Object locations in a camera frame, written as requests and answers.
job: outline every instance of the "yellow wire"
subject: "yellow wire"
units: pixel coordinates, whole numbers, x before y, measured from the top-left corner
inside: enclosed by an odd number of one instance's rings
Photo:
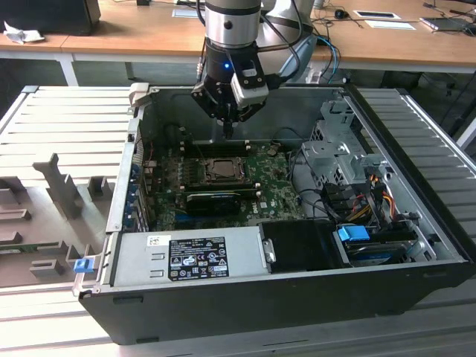
[[[357,219],[357,218],[363,216],[364,214],[366,214],[366,212],[368,212],[369,210],[370,210],[370,206],[367,206],[366,208],[364,208],[363,210],[359,211],[354,216],[352,216],[349,220],[353,221],[354,219]]]

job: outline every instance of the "table leg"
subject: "table leg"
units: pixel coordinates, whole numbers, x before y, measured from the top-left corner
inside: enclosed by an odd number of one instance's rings
[[[460,138],[456,142],[458,146],[466,150],[468,145],[476,138],[476,118],[473,119],[472,123],[469,124],[468,129],[464,131],[463,134],[461,134]]]
[[[71,54],[57,54],[56,58],[61,65],[68,86],[78,86],[76,74],[74,73],[73,68],[73,56]]]
[[[132,63],[131,62],[125,62],[125,65],[126,65],[127,79],[128,80],[135,80],[134,68],[132,68]]]

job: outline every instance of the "desk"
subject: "desk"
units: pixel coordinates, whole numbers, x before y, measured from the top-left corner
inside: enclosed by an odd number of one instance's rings
[[[174,6],[152,3],[137,7],[135,1],[99,0],[101,21],[93,36],[52,36],[46,42],[16,45],[2,37],[0,57],[57,60],[70,86],[77,86],[72,62],[171,62],[196,63],[205,29],[197,19],[173,18]],[[402,20],[438,17],[420,0],[334,0],[353,18],[353,10],[391,11]],[[471,5],[438,1],[439,8],[470,10]],[[316,10],[313,16],[333,18],[335,8]],[[334,22],[329,29],[341,50],[341,68],[394,71],[472,73],[476,69],[476,39],[462,33],[431,33],[421,23],[416,30],[372,29],[365,22]],[[322,25],[317,25],[325,33]],[[317,48],[311,65],[321,68],[329,60],[327,48]]]

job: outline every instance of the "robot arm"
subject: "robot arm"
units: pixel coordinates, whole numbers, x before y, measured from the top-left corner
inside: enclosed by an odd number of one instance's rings
[[[262,16],[260,0],[205,1],[205,77],[192,96],[222,123],[226,138],[264,107],[270,90],[302,74],[316,42],[312,4],[277,0]]]

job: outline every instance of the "power supply label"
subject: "power supply label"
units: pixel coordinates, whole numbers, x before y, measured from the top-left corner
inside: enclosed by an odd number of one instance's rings
[[[224,237],[170,240],[169,279],[172,281],[227,276]]]

